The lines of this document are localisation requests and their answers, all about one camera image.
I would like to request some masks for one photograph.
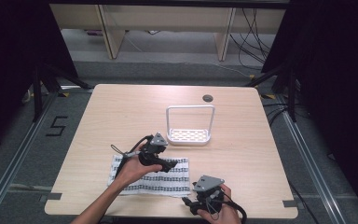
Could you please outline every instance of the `black tripod stand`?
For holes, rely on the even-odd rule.
[[[291,24],[299,21],[298,18],[300,17],[305,16],[306,18],[303,22],[304,24],[300,24],[301,27],[298,31],[298,35],[287,53],[287,56],[280,65],[277,65],[275,68],[267,71],[262,77],[245,85],[246,87],[254,87],[271,77],[277,76],[277,79],[272,86],[272,90],[274,92],[282,92],[286,87],[288,88],[288,113],[293,122],[296,122],[296,80],[299,77],[301,70],[306,65],[305,62],[307,58],[311,56],[315,37],[324,20],[327,9],[328,6],[324,0],[313,1],[309,4],[298,4],[297,1],[292,1],[285,11],[278,35],[287,35],[287,32],[293,32],[290,27]],[[279,47],[280,44],[282,44],[282,41],[281,43],[279,41],[274,41],[271,52],[273,52],[274,47],[277,47],[277,45]]]
[[[0,22],[25,64],[24,80],[34,86],[34,121],[42,112],[43,82],[49,92],[62,88],[56,77],[63,77],[83,89],[92,89],[79,80],[60,28],[47,2],[0,0]]]

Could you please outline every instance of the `black and white cloth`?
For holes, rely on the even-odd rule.
[[[190,179],[188,174],[188,158],[162,158],[165,161],[178,161],[168,173],[157,172],[144,175],[138,181],[130,184],[120,195],[157,194],[173,197],[186,197],[190,194]],[[112,160],[109,186],[116,176],[122,156],[115,155]]]

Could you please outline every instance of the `wooden table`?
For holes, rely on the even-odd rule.
[[[211,103],[203,101],[205,94],[212,95]],[[168,106],[207,104],[215,107],[211,141],[203,147],[169,145],[160,157],[189,158],[190,182],[202,175],[225,179],[249,218],[295,218],[296,207],[283,205],[294,199],[258,93],[238,87],[98,85],[52,189],[51,195],[61,198],[48,200],[45,211],[80,214],[106,189],[117,154],[111,144],[126,151],[149,134],[166,138]],[[155,195],[119,196],[106,214],[194,217],[180,198]]]

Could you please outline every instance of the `hand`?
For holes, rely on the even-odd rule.
[[[142,146],[143,145],[138,146],[135,151],[139,151]],[[162,166],[158,164],[143,166],[139,162],[138,155],[135,155],[127,160],[115,181],[124,184],[124,188],[126,188],[129,184],[139,180],[147,173],[157,172],[161,169]]]
[[[225,192],[223,201],[229,202],[231,198],[231,189],[226,185],[220,185],[223,192]],[[205,210],[199,209],[197,213],[203,217],[205,220],[209,221],[211,224],[240,224],[240,217],[238,216],[238,211],[227,204],[222,204],[222,209],[220,210],[219,214],[211,215]]]

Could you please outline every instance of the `wire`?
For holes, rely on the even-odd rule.
[[[229,199],[230,201],[232,201],[231,197],[228,196],[224,191],[223,191],[223,194],[224,194],[226,197],[228,197],[228,199]]]
[[[269,52],[266,51],[266,50],[264,50],[261,45],[265,46],[267,49],[269,49],[269,47],[268,47],[266,44],[264,44],[264,42],[263,42],[263,41],[260,39],[260,37],[258,36],[258,28],[257,28],[257,20],[256,20],[257,9],[254,8],[253,12],[254,12],[254,18],[253,18],[253,21],[252,21],[252,24],[251,24],[251,23],[249,22],[247,16],[246,16],[246,13],[245,13],[244,8],[242,9],[243,16],[244,16],[244,18],[246,19],[246,22],[248,23],[248,26],[249,26],[249,32],[248,32],[248,35],[246,36],[246,38],[243,38],[242,35],[241,35],[241,37],[242,37],[242,39],[243,39],[250,47],[252,47],[252,48],[254,48],[254,49],[259,49],[260,52],[261,52],[261,54],[263,55],[264,59],[266,59],[266,58],[267,58],[267,54],[268,54]],[[257,44],[258,44],[258,47],[255,47],[255,46],[249,44],[249,43],[246,41],[246,39],[247,39],[247,37],[249,36],[250,33],[252,33],[252,35],[254,36],[254,38],[255,38],[255,40],[256,40],[256,42],[257,42]]]
[[[238,44],[237,41],[235,41],[234,37],[233,37],[232,35],[230,35],[230,36],[231,36],[231,38],[234,40],[234,42],[237,44],[238,48],[240,49],[240,50],[238,51],[238,61],[240,62],[240,64],[241,64],[243,67],[245,67],[245,68],[254,69],[254,70],[261,70],[261,68],[253,68],[253,67],[247,66],[247,65],[245,65],[245,64],[242,63],[242,61],[241,61],[241,51],[246,50],[246,49],[244,49],[244,48],[242,47],[242,46],[243,46],[243,43],[242,43],[242,45]],[[253,57],[253,54],[251,54],[250,51],[247,51],[247,50],[246,50],[245,52],[247,52],[247,53],[249,52],[248,54],[249,54],[251,57]]]
[[[264,60],[257,57],[257,55],[255,55],[254,53],[252,53],[251,51],[249,51],[248,49],[245,49],[243,47],[243,44],[245,43],[245,41],[242,42],[242,44],[239,44],[237,42],[237,40],[234,38],[234,36],[232,36],[232,34],[230,34],[231,39],[234,41],[234,43],[237,45],[237,47],[240,49],[240,52],[243,51],[246,54],[248,54],[249,56],[251,56],[252,58],[256,59],[257,61],[259,61],[260,63],[264,63]]]
[[[263,106],[272,106],[272,105],[287,105],[287,104],[270,104],[270,105],[263,105]]]
[[[120,151],[120,149],[118,149],[115,145],[110,145],[110,147],[115,151],[115,152],[117,152],[118,154],[120,154],[120,155],[122,155],[122,156],[124,156],[124,152],[122,152],[122,151]]]
[[[271,127],[272,126],[272,123],[274,122],[274,120],[278,117],[278,116],[280,116],[280,114],[281,113],[283,113],[284,111],[286,111],[286,110],[288,110],[289,109],[289,107],[284,107],[284,108],[279,108],[279,109],[277,109],[277,110],[280,110],[278,113],[276,113],[272,118],[271,118],[271,120],[268,122],[269,123],[269,127]]]
[[[127,36],[124,35],[124,38],[129,41],[129,43],[135,47],[136,49],[138,49],[140,52],[145,52],[144,50],[138,48],[132,41],[130,38],[128,38]],[[236,72],[236,73],[239,73],[241,74],[242,76],[244,77],[250,77],[249,75],[245,75],[244,73],[242,73],[241,71],[239,70],[236,70],[236,69],[233,69],[233,68],[227,68],[225,66],[222,66],[220,64],[217,64],[217,63],[190,63],[190,62],[167,62],[167,61],[162,61],[162,60],[153,60],[153,59],[149,59],[149,58],[146,58],[148,61],[150,62],[155,62],[155,63],[175,63],[175,64],[180,64],[180,63],[184,63],[184,64],[210,64],[210,65],[214,65],[214,66],[217,66],[217,67],[220,67],[220,68],[223,68],[223,69],[226,69],[228,71],[233,71],[233,72]]]
[[[310,208],[308,207],[307,203],[304,201],[304,199],[301,197],[300,193],[297,191],[297,189],[295,188],[295,186],[292,184],[292,182],[288,179],[287,180],[289,182],[290,188],[292,188],[296,195],[298,196],[298,198],[301,200],[301,202],[304,204],[305,208],[307,209],[307,211],[310,213],[310,215],[313,218],[313,221],[315,221],[315,223],[319,224],[318,219],[316,218],[316,216],[313,214],[313,212],[310,210]]]
[[[238,211],[241,212],[242,214],[242,221],[241,221],[241,224],[244,224],[246,222],[246,219],[248,218],[248,215],[246,214],[245,210],[239,206],[237,203],[234,203],[234,201],[232,201],[230,199],[229,202],[225,202],[225,201],[220,201],[220,200],[215,200],[215,199],[212,199],[211,202],[215,202],[215,203],[224,203],[234,209],[237,209]]]
[[[210,216],[211,216],[211,219],[213,219],[213,220],[217,220],[217,219],[219,219],[219,213],[217,212],[217,210],[211,205],[211,198],[208,198],[207,200],[206,200],[206,208],[208,209],[208,213],[210,214]],[[214,214],[217,214],[217,217],[213,217],[213,214],[212,214],[212,212],[211,212],[211,208],[212,208],[212,210],[213,210],[213,213]]]
[[[268,117],[269,115],[271,115],[271,114],[274,113],[275,111],[277,111],[277,110],[282,110],[282,109],[283,109],[282,107],[277,108],[277,109],[274,109],[274,110],[270,111],[269,113],[267,113],[266,117]]]

